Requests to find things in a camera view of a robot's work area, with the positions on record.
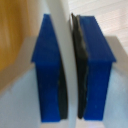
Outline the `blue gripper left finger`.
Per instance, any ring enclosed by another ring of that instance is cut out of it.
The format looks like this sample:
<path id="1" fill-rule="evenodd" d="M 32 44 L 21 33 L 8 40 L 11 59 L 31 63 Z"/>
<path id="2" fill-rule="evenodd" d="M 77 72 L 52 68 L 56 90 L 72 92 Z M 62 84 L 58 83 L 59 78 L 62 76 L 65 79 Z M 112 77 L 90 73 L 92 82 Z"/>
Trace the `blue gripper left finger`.
<path id="1" fill-rule="evenodd" d="M 66 119 L 68 114 L 66 80 L 49 14 L 43 17 L 32 61 L 36 66 L 41 121 L 59 122 Z"/>

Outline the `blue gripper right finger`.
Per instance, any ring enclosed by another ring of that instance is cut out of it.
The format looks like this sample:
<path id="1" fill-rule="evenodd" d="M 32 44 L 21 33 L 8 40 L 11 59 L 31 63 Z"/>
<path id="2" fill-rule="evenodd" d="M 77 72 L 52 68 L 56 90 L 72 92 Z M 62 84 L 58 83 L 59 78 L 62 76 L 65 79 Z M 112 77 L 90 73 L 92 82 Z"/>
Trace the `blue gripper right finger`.
<path id="1" fill-rule="evenodd" d="M 78 78 L 78 118 L 102 121 L 110 72 L 116 58 L 94 16 L 71 16 Z"/>

